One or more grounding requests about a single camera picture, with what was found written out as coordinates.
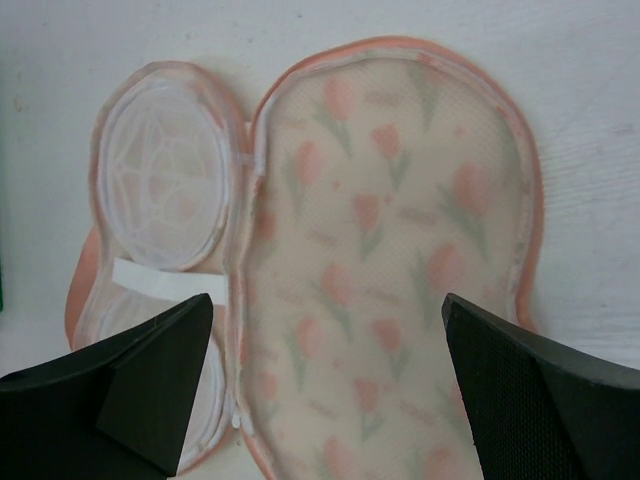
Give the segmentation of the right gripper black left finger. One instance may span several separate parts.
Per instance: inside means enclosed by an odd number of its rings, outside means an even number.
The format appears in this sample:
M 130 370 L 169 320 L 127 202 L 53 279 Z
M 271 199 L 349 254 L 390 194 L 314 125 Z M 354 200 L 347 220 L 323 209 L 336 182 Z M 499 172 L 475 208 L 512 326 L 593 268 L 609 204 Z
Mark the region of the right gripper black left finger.
M 4 479 L 176 475 L 213 324 L 206 294 L 1 379 Z

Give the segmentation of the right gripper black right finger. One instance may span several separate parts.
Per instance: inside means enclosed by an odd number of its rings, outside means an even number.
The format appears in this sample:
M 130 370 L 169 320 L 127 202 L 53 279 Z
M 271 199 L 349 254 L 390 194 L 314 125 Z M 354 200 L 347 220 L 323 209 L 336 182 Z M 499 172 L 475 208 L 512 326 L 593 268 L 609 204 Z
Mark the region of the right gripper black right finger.
M 455 295 L 442 317 L 487 479 L 636 479 L 639 372 Z

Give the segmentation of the floral laundry bag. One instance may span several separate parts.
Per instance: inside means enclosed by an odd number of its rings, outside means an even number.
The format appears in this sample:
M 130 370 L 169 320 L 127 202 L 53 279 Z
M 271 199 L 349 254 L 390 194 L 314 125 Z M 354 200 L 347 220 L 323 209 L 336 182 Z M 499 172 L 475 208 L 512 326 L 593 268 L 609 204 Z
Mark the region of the floral laundry bag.
M 530 327 L 543 225 L 534 138 L 481 69 L 359 41 L 245 122 L 209 71 L 154 62 L 99 112 L 89 192 L 72 349 L 212 299 L 181 471 L 237 429 L 268 479 L 481 477 L 441 306 Z

